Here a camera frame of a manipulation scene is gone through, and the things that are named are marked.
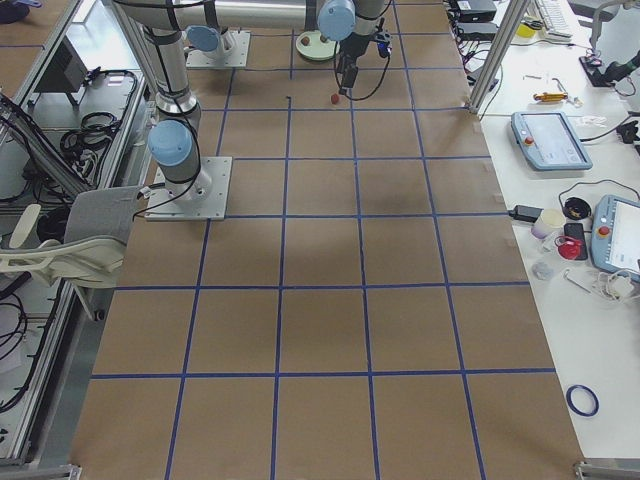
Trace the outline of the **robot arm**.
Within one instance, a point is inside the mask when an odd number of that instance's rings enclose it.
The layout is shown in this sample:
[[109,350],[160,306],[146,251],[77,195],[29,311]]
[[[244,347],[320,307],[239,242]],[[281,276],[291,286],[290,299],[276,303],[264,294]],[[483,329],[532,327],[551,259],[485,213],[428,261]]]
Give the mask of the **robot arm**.
[[119,1],[117,5],[144,33],[156,85],[159,123],[148,147],[165,178],[168,199],[196,207],[211,196],[197,140],[200,104],[190,88],[182,34],[221,41],[226,27],[315,27],[316,1]]
[[223,30],[232,27],[318,30],[339,50],[334,54],[338,93],[351,99],[357,61],[373,42],[390,57],[382,1],[180,1],[189,42],[215,58],[227,53]]

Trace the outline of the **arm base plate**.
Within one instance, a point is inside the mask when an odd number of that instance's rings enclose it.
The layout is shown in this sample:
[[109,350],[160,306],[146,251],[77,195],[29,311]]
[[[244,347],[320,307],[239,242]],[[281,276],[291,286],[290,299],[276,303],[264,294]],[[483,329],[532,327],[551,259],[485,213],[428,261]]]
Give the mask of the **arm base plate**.
[[192,26],[186,31],[189,43],[186,53],[188,69],[245,68],[251,33],[244,30],[226,30]]
[[231,157],[202,157],[195,182],[166,182],[157,169],[154,182],[163,183],[154,189],[143,212],[149,221],[223,220],[232,172]]

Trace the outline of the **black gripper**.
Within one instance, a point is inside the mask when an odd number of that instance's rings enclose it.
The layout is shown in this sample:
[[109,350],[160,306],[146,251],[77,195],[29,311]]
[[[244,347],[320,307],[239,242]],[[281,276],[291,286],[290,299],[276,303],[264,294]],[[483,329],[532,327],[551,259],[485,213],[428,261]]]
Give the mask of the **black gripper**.
[[337,72],[339,79],[339,93],[347,94],[354,86],[357,75],[358,59],[366,53],[371,41],[371,35],[351,33],[346,39],[340,41]]

